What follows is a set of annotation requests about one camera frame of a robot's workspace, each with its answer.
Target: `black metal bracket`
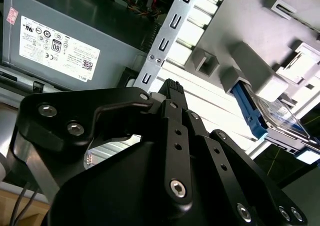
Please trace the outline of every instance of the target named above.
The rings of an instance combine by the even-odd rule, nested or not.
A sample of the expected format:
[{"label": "black metal bracket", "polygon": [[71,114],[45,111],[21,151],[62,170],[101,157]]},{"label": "black metal bracket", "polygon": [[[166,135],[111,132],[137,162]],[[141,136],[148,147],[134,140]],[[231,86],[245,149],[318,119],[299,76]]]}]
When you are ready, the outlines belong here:
[{"label": "black metal bracket", "polygon": [[[52,202],[48,225],[307,225],[225,132],[207,132],[178,82],[159,94],[122,88],[22,101],[11,152]],[[84,170],[87,149],[132,134],[141,142]]]}]

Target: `power supply unit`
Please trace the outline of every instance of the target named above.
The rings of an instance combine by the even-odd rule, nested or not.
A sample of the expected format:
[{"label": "power supply unit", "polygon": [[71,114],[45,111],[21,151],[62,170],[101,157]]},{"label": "power supply unit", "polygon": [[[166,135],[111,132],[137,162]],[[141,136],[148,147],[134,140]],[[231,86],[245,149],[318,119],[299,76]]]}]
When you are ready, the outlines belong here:
[{"label": "power supply unit", "polygon": [[4,0],[3,64],[62,90],[116,87],[126,67],[161,66],[194,5],[157,1]]}]

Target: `metal chassis frame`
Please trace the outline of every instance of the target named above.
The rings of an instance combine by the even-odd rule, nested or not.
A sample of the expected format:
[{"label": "metal chassis frame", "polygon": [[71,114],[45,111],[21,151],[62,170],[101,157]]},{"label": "metal chassis frame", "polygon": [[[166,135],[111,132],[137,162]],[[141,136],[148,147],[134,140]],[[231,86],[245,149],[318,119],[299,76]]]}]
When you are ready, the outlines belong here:
[{"label": "metal chassis frame", "polygon": [[134,83],[135,87],[149,91],[195,2],[196,0],[174,0]]}]

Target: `black cable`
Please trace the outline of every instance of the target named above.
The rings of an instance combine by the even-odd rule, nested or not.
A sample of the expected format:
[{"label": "black cable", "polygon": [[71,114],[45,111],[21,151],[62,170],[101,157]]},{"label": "black cable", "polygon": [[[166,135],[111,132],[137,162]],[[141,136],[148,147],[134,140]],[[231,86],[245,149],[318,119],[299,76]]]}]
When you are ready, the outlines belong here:
[{"label": "black cable", "polygon": [[18,212],[18,209],[19,209],[20,202],[21,202],[23,196],[25,195],[25,192],[27,191],[28,187],[29,187],[29,183],[26,183],[24,188],[23,188],[23,190],[21,191],[18,199],[15,202],[15,205],[14,205],[14,208],[13,208],[13,211],[12,211],[12,214],[11,214],[11,219],[10,219],[9,226],[14,226],[15,225],[15,218],[16,218],[16,215],[17,215],[17,212]]},{"label": "black cable", "polygon": [[26,211],[28,210],[28,208],[30,207],[30,205],[32,204],[32,202],[35,199],[35,196],[38,193],[38,189],[35,190],[35,192],[32,194],[29,202],[27,203],[27,205],[25,206],[25,208],[20,212],[20,214],[18,215],[18,217],[15,219],[14,221],[14,226],[18,225],[18,221],[22,218],[22,216],[26,213]]}]

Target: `gray metal housing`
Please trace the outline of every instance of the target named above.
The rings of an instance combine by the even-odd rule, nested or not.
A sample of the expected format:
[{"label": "gray metal housing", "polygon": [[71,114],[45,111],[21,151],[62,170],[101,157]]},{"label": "gray metal housing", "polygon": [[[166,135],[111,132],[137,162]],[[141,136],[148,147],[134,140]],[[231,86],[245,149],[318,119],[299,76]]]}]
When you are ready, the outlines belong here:
[{"label": "gray metal housing", "polygon": [[[142,65],[139,50],[152,24],[108,0],[4,0],[3,62],[53,85],[72,90],[115,87],[124,68]],[[6,21],[10,8],[19,12]],[[91,81],[82,82],[19,55],[21,16],[100,50]]]}]

